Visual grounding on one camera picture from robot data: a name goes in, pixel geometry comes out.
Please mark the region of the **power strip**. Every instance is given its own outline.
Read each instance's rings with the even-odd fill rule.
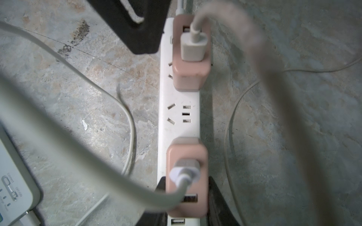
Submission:
[[[166,152],[173,139],[200,138],[200,92],[179,92],[173,86],[172,28],[173,18],[168,18],[161,39],[157,182],[166,176]],[[167,225],[200,226],[200,219],[168,216]]]

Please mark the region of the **stone floor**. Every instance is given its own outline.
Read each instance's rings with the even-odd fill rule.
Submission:
[[[187,2],[195,12],[203,0]],[[286,67],[331,68],[362,53],[361,0],[240,0]],[[174,16],[172,1],[169,16]],[[132,180],[156,187],[160,54],[133,55],[85,0],[2,0],[0,20],[27,30],[122,100],[136,124]],[[231,32],[212,20],[213,67],[201,91],[201,139],[210,175],[237,215],[224,170],[222,139],[236,97],[257,78]],[[0,31],[0,72],[93,153],[121,170],[125,115],[36,45]],[[336,73],[287,75],[319,148],[341,225],[362,225],[362,63]],[[7,128],[43,197],[45,225],[71,226],[106,191],[54,165]],[[242,100],[233,123],[232,177],[249,225],[316,225],[306,185],[262,86]],[[109,199],[86,225],[133,225],[143,208]]]

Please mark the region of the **electrical outlet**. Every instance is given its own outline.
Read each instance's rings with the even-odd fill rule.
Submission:
[[[199,163],[200,175],[196,182],[187,189],[184,200],[174,209],[168,210],[171,217],[204,217],[208,211],[209,199],[209,163],[205,145],[197,137],[178,137],[174,139],[167,150],[166,192],[177,190],[176,184],[170,178],[170,172],[175,163],[181,159],[194,159]]]
[[[161,39],[160,100],[157,182],[166,176],[166,155],[171,142],[177,137],[200,138],[200,92],[179,92],[173,85],[172,72],[173,18],[165,23]],[[167,225],[171,226],[172,217]],[[180,225],[199,226],[199,218],[186,218]]]
[[[196,45],[192,45],[192,42],[189,42],[189,39],[185,38],[185,36],[190,36],[188,31],[190,31],[190,25],[193,19],[194,15],[180,14],[173,20],[173,85],[178,91],[195,92],[200,90],[211,70],[210,22],[208,19],[205,19],[202,23],[202,33],[200,34],[200,38],[204,37],[202,40],[206,45],[205,52],[202,53],[203,47],[200,46],[200,42]],[[185,61],[183,60],[184,56],[188,56],[188,60],[195,61]]]

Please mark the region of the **black object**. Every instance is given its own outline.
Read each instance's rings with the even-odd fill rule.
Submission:
[[[171,0],[130,0],[140,24],[134,22],[120,0],[87,0],[134,54],[158,51]]]
[[[161,177],[156,190],[166,190],[166,177]],[[135,226],[167,226],[167,213],[143,213]]]
[[[165,190],[166,177],[162,177],[156,189]],[[135,226],[166,226],[167,213],[143,213]],[[214,179],[209,177],[208,226],[240,226],[232,215]]]

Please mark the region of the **white usb plug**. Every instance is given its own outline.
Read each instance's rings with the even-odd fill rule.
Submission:
[[[187,180],[189,187],[200,179],[200,163],[195,159],[179,159],[170,171],[170,179],[179,187],[181,181]]]
[[[202,61],[208,42],[207,34],[200,30],[194,30],[190,26],[190,32],[181,34],[181,58],[184,61]]]

